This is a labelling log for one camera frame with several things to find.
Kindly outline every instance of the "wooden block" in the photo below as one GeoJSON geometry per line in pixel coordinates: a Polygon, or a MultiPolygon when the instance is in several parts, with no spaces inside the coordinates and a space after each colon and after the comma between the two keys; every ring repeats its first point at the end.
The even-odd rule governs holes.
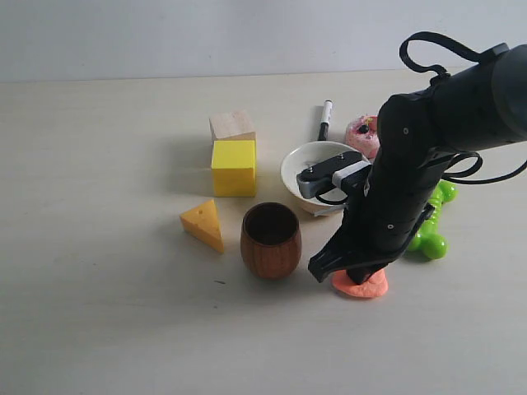
{"type": "Polygon", "coordinates": [[[212,152],[214,195],[256,194],[256,143],[254,140],[216,140],[212,152]]]}
{"type": "Polygon", "coordinates": [[[217,218],[216,203],[209,200],[180,215],[183,228],[192,236],[223,253],[223,240],[220,222],[217,218]]]}
{"type": "Polygon", "coordinates": [[[212,141],[256,140],[256,129],[247,111],[216,114],[209,118],[212,141]]]}

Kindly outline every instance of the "cheese wedge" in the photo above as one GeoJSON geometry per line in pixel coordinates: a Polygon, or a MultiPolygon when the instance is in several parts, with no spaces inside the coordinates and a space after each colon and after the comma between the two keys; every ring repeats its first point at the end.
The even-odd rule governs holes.
{"type": "Polygon", "coordinates": [[[219,253],[223,253],[220,221],[217,218],[216,203],[209,200],[180,215],[183,228],[192,236],[210,245],[219,253]]]}

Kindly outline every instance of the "yellow block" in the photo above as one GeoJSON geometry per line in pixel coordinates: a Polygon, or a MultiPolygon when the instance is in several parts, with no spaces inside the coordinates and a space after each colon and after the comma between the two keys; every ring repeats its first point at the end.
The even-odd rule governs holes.
{"type": "Polygon", "coordinates": [[[192,236],[223,253],[220,221],[217,219],[216,204],[213,200],[184,212],[180,219],[183,228],[192,236]]]}
{"type": "Polygon", "coordinates": [[[211,169],[215,196],[254,196],[256,194],[255,141],[215,141],[211,169]]]}

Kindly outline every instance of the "white bowl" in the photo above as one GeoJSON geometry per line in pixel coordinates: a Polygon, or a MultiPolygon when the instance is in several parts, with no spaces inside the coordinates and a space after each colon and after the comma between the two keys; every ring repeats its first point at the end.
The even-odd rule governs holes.
{"type": "MultiPolygon", "coordinates": [[[[347,151],[356,150],[340,142],[308,142],[299,146],[283,158],[282,166],[280,168],[282,182],[289,192],[291,192],[296,198],[300,207],[311,214],[334,207],[318,201],[316,197],[313,197],[312,199],[303,198],[298,189],[298,184],[296,183],[296,175],[312,165],[347,151]]],[[[327,200],[338,201],[344,199],[346,194],[340,189],[335,188],[322,195],[322,197],[327,200]]]]}

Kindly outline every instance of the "black marker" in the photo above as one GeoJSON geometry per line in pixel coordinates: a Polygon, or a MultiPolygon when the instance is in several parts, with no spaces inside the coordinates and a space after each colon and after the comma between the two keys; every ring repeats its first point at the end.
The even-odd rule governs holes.
{"type": "Polygon", "coordinates": [[[320,120],[319,142],[325,142],[328,140],[329,120],[331,119],[332,108],[333,102],[331,100],[326,100],[324,102],[324,108],[322,109],[322,119],[320,120]]]}

